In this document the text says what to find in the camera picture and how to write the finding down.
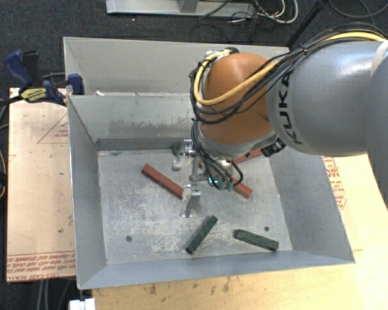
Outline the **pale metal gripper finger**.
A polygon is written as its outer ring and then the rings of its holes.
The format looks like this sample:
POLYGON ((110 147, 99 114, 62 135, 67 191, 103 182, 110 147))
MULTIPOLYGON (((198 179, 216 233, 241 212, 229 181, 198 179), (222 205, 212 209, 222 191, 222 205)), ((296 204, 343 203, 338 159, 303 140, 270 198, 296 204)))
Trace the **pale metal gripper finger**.
POLYGON ((197 206, 201 197, 201 191, 197 184, 186 184, 183 187, 182 193, 182 209, 180 212, 181 217, 189 218, 192 210, 197 206))
POLYGON ((180 145, 174 145, 172 171, 177 172, 189 167, 195 157, 196 152, 191 139, 184 139, 180 145))

